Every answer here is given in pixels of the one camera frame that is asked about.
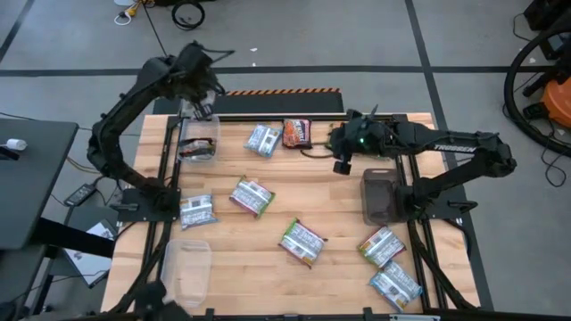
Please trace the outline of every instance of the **clear plastic container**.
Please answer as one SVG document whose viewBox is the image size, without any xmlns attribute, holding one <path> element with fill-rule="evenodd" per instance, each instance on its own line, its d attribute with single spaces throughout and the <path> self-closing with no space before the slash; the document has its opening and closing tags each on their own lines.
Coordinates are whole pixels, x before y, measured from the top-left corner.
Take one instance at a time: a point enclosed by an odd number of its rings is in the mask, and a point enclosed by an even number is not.
<svg viewBox="0 0 571 321">
<path fill-rule="evenodd" d="M 195 141 L 193 147 L 200 144 L 201 147 L 208 145 L 204 139 L 211 139 L 214 144 L 214 154 L 203 154 L 189 157 L 182 157 L 180 154 L 177 157 L 187 163 L 212 163 L 218 158 L 218 146 L 220 142 L 220 120 L 218 116 L 212 115 L 210 119 L 207 120 L 197 120 L 197 119 L 184 119 L 180 127 L 181 136 L 180 141 L 182 142 L 187 139 L 203 139 L 200 142 Z M 179 146 L 178 151 L 182 152 L 185 146 Z"/>
<path fill-rule="evenodd" d="M 207 242 L 170 240 L 161 273 L 167 288 L 164 301 L 174 300 L 188 308 L 197 308 L 203 303 L 210 282 L 211 261 L 211 247 Z"/>
</svg>

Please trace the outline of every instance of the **desk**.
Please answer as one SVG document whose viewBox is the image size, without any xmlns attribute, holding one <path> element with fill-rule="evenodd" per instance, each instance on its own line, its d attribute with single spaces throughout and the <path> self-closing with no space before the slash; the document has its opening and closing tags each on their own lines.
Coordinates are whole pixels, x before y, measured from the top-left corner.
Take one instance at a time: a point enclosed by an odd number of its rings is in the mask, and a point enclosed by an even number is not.
<svg viewBox="0 0 571 321">
<path fill-rule="evenodd" d="M 433 127 L 429 113 L 407 116 Z M 143 175 L 156 175 L 167 118 L 145 117 L 135 159 L 135 169 Z M 314 121 L 313 142 L 326 141 L 331 122 Z M 271 159 L 265 159 L 243 148 L 255 123 L 222 122 L 216 166 L 181 167 L 178 185 L 183 197 L 212 193 L 220 219 L 219 223 L 186 231 L 181 231 L 179 222 L 172 227 L 171 239 L 204 240 L 212 248 L 208 295 L 199 308 L 189 312 L 203 315 L 206 308 L 215 308 L 217 315 L 360 314 L 363 307 L 372 307 L 374 313 L 393 313 L 394 309 L 368 286 L 376 268 L 360 256 L 356 247 L 376 229 L 363 223 L 359 189 L 362 172 L 367 168 L 393 168 L 394 162 L 355 156 L 352 173 L 346 177 L 333 173 L 333 159 L 309 159 L 281 145 Z M 270 124 L 281 126 L 278 122 Z M 321 152 L 320 147 L 312 152 Z M 439 152 L 424 152 L 417 159 L 422 176 L 433 177 L 444 171 Z M 228 200 L 242 175 L 276 193 L 276 199 L 258 221 Z M 329 239 L 313 269 L 277 246 L 293 218 Z M 461 232 L 437 221 L 432 228 L 444 273 L 468 301 L 477 305 L 476 286 Z M 392 225 L 391 229 L 410 249 L 406 225 Z M 138 223 L 118 240 L 103 311 L 119 301 L 137 276 L 146 231 L 147 224 Z M 411 251 L 399 254 L 395 260 L 411 276 L 416 275 Z M 432 277 L 426 275 L 427 291 L 435 307 Z M 420 300 L 414 300 L 406 312 L 421 309 Z"/>
</svg>

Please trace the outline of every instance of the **black metal frame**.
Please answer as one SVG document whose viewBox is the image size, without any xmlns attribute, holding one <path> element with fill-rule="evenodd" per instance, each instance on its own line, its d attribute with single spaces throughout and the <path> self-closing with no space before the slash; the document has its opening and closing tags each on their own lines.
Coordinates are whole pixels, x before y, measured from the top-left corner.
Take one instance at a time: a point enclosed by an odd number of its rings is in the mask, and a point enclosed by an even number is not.
<svg viewBox="0 0 571 321">
<path fill-rule="evenodd" d="M 331 114 L 331 115 L 326 115 L 326 114 L 319 114 L 319 115 L 310 115 L 310 114 L 305 114 L 305 115 L 288 115 L 288 117 L 291 118 L 309 118 L 315 121 L 343 121 L 345 120 L 346 116 L 344 114 Z M 232 115 L 219 115 L 219 120 L 220 122 L 255 122 L 255 121 L 259 121 L 259 122 L 267 122 L 267 121 L 280 121 L 284 118 L 284 116 L 279 116 L 279 114 L 276 115 L 240 115 L 240 116 L 232 116 Z M 376 115 L 375 116 L 375 120 L 389 120 L 389 119 L 396 119 L 396 120 L 407 120 L 407 115 L 406 114 L 394 114 L 394 115 Z M 158 173 L 158 178 L 161 180 L 165 179 L 165 173 L 166 173 L 166 169 L 168 167 L 168 160 L 169 160 L 169 156 L 170 156 L 170 146 L 172 143 L 172 137 L 175 131 L 175 128 L 177 128 L 177 124 L 180 122 L 180 119 L 177 116 L 169 116 L 168 121 L 167 121 L 167 128 L 166 128 L 166 132 L 165 132 L 165 137 L 164 137 L 164 145 L 162 148 L 162 153 L 161 153 L 161 162 L 159 165 L 159 173 Z M 409 162 L 410 162 L 410 166 L 412 169 L 412 176 L 413 178 L 419 178 L 419 172 L 418 172 L 418 164 L 416 161 L 416 158 L 414 156 L 410 156 L 409 157 Z M 178 175 L 180 173 L 180 160 L 178 160 L 177 158 L 175 158 L 174 161 L 174 166 L 173 166 L 173 170 L 172 170 L 172 179 L 170 180 L 170 184 L 172 187 L 174 188 L 178 188 Z M 404 176 L 404 167 L 403 167 L 403 162 L 402 162 L 402 157 L 398 157 L 396 158 L 396 165 L 397 165 L 397 169 L 399 169 L 399 171 L 401 172 L 401 183 L 402 184 L 406 184 L 406 177 Z M 434 261 L 436 262 L 436 264 L 438 263 L 437 257 L 436 257 L 436 249 L 434 246 L 434 238 L 432 235 L 432 229 L 430 227 L 430 222 L 428 220 L 424 220 L 422 223 L 422 227 L 423 227 L 423 231 L 425 234 L 425 245 L 426 248 L 428 249 L 429 253 L 431 254 L 432 258 L 434 259 Z M 149 223 L 149 228 L 147 231 L 147 236 L 145 239 L 145 252 L 143 254 L 143 262 L 141 267 L 143 267 L 146 262 L 149 260 L 149 257 L 151 256 L 151 253 L 153 252 L 153 245 L 154 245 L 154 239 L 156 236 L 156 223 L 154 222 L 150 222 Z M 163 230 L 166 229 L 166 234 L 167 237 L 170 238 L 170 230 L 172 228 L 172 222 L 165 222 L 163 225 Z M 411 228 L 417 228 L 416 224 L 414 222 L 409 222 L 408 223 L 408 228 L 409 231 L 411 230 Z M 414 259 L 414 265 L 415 265 L 415 269 L 416 269 L 416 274 L 417 274 L 417 280 L 418 283 L 420 284 L 420 286 L 422 286 L 424 289 L 426 289 L 426 275 L 425 275 L 425 271 L 424 271 L 424 267 L 423 267 L 423 261 L 420 258 L 420 255 L 414 250 L 414 249 L 410 249 L 412 251 L 412 256 Z M 162 263 L 164 261 L 164 254 L 161 256 L 159 263 L 157 264 L 157 277 L 160 277 L 161 275 L 161 271 L 162 271 Z M 434 279 L 434 284 L 436 285 L 436 293 L 437 293 L 437 298 L 438 298 L 438 305 L 441 309 L 447 309 L 447 302 L 446 302 L 446 296 L 443 292 L 443 288 L 440 286 L 438 280 Z M 420 297 L 421 302 L 422 302 L 422 309 L 423 311 L 428 311 L 429 309 L 431 309 L 431 305 L 430 305 L 430 300 L 428 298 L 427 295 L 427 291 L 424 291 L 423 294 Z M 207 318 L 208 316 L 208 310 L 207 309 L 207 314 L 205 316 L 194 316 L 194 317 L 198 317 L 198 318 L 204 318 L 204 320 L 208 320 L 209 318 Z M 365 313 L 365 318 L 367 320 L 379 320 L 379 319 L 387 319 L 386 314 L 372 314 L 372 312 L 367 313 L 367 311 L 370 311 L 370 309 L 368 308 L 364 308 L 364 313 Z M 290 316 L 291 318 L 294 319 L 298 319 L 298 317 L 301 317 L 303 319 L 327 319 L 327 320 L 332 320 L 332 319 L 338 319 L 338 320 L 362 320 L 363 319 L 363 315 L 304 315 L 304 316 Z M 287 317 L 285 316 L 216 316 L 217 319 L 234 319 L 234 320 L 253 320 L 253 319 L 271 319 L 271 318 L 276 318 L 276 319 L 283 319 L 285 320 Z"/>
</svg>

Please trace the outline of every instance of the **wooden table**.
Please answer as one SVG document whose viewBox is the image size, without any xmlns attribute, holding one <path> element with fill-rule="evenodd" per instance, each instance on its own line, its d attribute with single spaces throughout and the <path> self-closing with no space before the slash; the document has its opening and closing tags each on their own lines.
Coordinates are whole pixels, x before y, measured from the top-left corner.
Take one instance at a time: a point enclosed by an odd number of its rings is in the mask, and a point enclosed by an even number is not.
<svg viewBox="0 0 571 321">
<path fill-rule="evenodd" d="M 135 169 L 144 175 L 157 173 L 167 118 L 145 117 L 135 159 Z M 408 118 L 433 127 L 429 113 L 411 113 Z M 394 168 L 394 161 L 354 156 L 352 172 L 347 177 L 332 171 L 333 159 L 306 158 L 281 145 L 272 158 L 266 159 L 243 148 L 255 123 L 222 122 L 216 165 L 185 164 L 181 168 L 179 186 L 183 197 L 212 193 L 220 219 L 219 223 L 186 231 L 181 231 L 179 222 L 172 228 L 171 239 L 204 240 L 212 249 L 206 300 L 199 308 L 188 311 L 195 315 L 203 315 L 206 308 L 215 308 L 218 315 L 359 314 L 363 307 L 371 307 L 374 313 L 395 312 L 368 285 L 376 267 L 356 250 L 376 230 L 363 223 L 359 189 L 362 172 Z M 313 122 L 313 142 L 327 140 L 330 123 Z M 281 126 L 278 122 L 270 124 Z M 317 146 L 310 152 L 327 152 L 321 148 Z M 417 160 L 421 176 L 433 177 L 444 171 L 439 152 L 423 152 Z M 260 220 L 254 220 L 228 199 L 242 175 L 277 195 Z M 293 218 L 299 218 L 329 240 L 313 269 L 277 246 Z M 433 221 L 432 228 L 442 270 L 465 298 L 477 305 L 476 286 L 461 232 L 441 221 Z M 391 225 L 391 229 L 410 249 L 406 224 Z M 118 240 L 102 311 L 115 305 L 137 276 L 146 232 L 147 223 L 137 223 Z M 395 261 L 415 277 L 410 250 L 396 256 Z M 426 275 L 426 291 L 436 307 L 432 277 Z M 421 311 L 420 299 L 406 308 L 409 313 Z"/>
</svg>

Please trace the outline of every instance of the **orange object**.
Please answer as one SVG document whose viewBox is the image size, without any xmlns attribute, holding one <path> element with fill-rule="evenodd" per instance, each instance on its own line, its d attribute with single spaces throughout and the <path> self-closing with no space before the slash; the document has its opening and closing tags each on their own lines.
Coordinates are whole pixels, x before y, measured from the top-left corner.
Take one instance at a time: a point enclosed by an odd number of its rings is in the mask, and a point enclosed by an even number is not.
<svg viewBox="0 0 571 321">
<path fill-rule="evenodd" d="M 550 112 L 550 119 L 571 128 L 571 78 L 563 85 L 550 81 L 543 92 L 542 102 Z"/>
</svg>

